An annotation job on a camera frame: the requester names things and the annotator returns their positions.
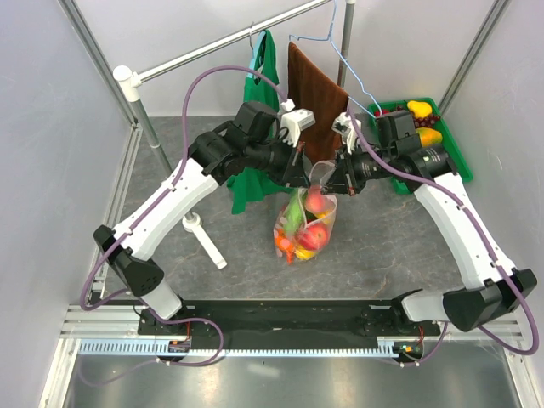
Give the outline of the yellow toy corn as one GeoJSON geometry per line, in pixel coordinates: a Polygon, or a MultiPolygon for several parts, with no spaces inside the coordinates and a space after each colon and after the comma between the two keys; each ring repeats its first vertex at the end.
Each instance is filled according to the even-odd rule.
{"type": "Polygon", "coordinates": [[[318,251],[310,251],[301,247],[295,250],[295,255],[300,260],[309,260],[313,258],[317,253],[318,251]]]}
{"type": "Polygon", "coordinates": [[[328,209],[325,212],[321,212],[317,214],[317,218],[324,224],[324,225],[333,225],[336,219],[336,213],[334,209],[328,209]]]}

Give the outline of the green toy cucumber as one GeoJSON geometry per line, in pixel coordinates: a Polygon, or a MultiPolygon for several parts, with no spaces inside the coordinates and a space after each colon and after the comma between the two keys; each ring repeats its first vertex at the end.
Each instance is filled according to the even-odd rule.
{"type": "Polygon", "coordinates": [[[303,207],[299,202],[299,195],[296,190],[290,197],[290,201],[284,211],[283,217],[285,219],[284,231],[287,235],[293,235],[303,224],[303,207]]]}

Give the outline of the clear pink-dotted zip bag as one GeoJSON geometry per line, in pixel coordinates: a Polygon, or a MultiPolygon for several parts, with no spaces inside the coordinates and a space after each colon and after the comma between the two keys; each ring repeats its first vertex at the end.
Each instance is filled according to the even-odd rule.
{"type": "MultiPolygon", "coordinates": [[[[290,194],[290,196],[289,196],[289,201],[280,210],[280,213],[279,213],[279,215],[278,215],[278,217],[277,217],[277,219],[275,221],[275,225],[274,225],[274,228],[273,228],[274,241],[275,241],[275,236],[277,235],[278,231],[282,231],[285,234],[285,236],[288,239],[290,239],[291,242],[293,243],[293,245],[294,245],[294,251],[293,251],[294,255],[295,255],[295,250],[297,248],[301,247],[298,244],[298,241],[297,241],[298,233],[301,230],[306,229],[309,225],[321,223],[321,221],[317,218],[317,214],[313,214],[311,212],[308,212],[306,210],[305,206],[304,206],[304,201],[305,201],[308,189],[311,186],[317,185],[317,186],[320,187],[321,194],[326,198],[327,206],[326,206],[325,211],[327,211],[328,209],[334,209],[335,213],[336,213],[336,217],[337,217],[337,205],[338,205],[337,197],[335,195],[333,195],[333,194],[323,194],[322,190],[321,190],[323,184],[326,182],[328,177],[332,174],[333,170],[334,170],[334,166],[333,166],[333,163],[331,161],[319,161],[319,162],[317,162],[317,163],[315,163],[313,165],[313,167],[311,168],[311,170],[309,172],[310,186],[308,188],[296,188],[295,189],[298,192],[298,195],[299,195],[299,202],[300,202],[301,206],[303,207],[304,221],[303,221],[303,224],[298,228],[298,230],[293,235],[287,235],[286,232],[284,231],[285,219],[283,217],[284,211],[285,211],[285,209],[286,209],[286,207],[287,207],[287,205],[288,205],[288,203],[290,201],[290,197],[291,197],[292,194],[290,194]]],[[[332,231],[333,231],[334,224],[333,225],[326,225],[326,227],[327,227],[328,232],[329,232],[329,242],[330,242],[330,240],[332,238],[332,231]]],[[[322,250],[324,250],[326,248],[326,246],[324,246],[322,249],[320,249],[318,251],[318,253],[321,252],[322,250]]],[[[277,253],[278,257],[284,258],[286,260],[286,252],[283,252],[280,249],[278,249],[276,247],[276,245],[275,245],[275,250],[276,250],[276,253],[277,253]]],[[[300,262],[300,261],[308,261],[308,260],[300,260],[295,255],[293,263],[300,262]]]]}

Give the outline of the red toy apple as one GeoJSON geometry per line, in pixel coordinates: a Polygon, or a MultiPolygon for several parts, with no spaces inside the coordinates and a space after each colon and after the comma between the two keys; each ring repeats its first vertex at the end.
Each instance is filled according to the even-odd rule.
{"type": "Polygon", "coordinates": [[[329,232],[323,223],[309,225],[297,234],[297,243],[309,251],[319,251],[328,242],[329,232]]]}

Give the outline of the orange toy fruit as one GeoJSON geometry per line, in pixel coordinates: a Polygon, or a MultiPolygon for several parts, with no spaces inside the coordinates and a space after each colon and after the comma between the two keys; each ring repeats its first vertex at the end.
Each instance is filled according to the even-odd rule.
{"type": "Polygon", "coordinates": [[[282,231],[278,231],[275,236],[275,245],[283,252],[293,252],[294,245],[290,239],[288,239],[282,231]]]}

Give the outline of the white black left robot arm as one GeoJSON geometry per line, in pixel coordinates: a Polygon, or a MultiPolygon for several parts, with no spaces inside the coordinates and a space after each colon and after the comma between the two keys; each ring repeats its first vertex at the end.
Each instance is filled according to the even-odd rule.
{"type": "Polygon", "coordinates": [[[187,315],[181,297],[151,259],[158,245],[199,201],[247,168],[265,172],[282,186],[309,186],[301,133],[314,123],[309,110],[278,114],[262,103],[245,102],[234,119],[197,136],[187,159],[129,218],[94,231],[106,262],[155,311],[157,325],[166,333],[180,333],[187,315]]]}

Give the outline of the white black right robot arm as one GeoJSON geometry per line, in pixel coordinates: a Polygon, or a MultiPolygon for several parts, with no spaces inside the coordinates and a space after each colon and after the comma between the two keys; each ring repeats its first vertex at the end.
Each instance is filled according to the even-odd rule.
{"type": "Polygon", "coordinates": [[[470,332],[527,306],[537,284],[535,274],[518,269],[497,245],[469,200],[453,159],[441,143],[422,145],[409,112],[377,118],[377,150],[368,146],[360,123],[348,113],[340,114],[331,128],[343,145],[323,191],[354,196],[373,179],[392,176],[404,182],[435,222],[462,278],[458,290],[415,290],[397,297],[398,308],[388,319],[395,332],[409,334],[423,320],[448,321],[470,332]]]}

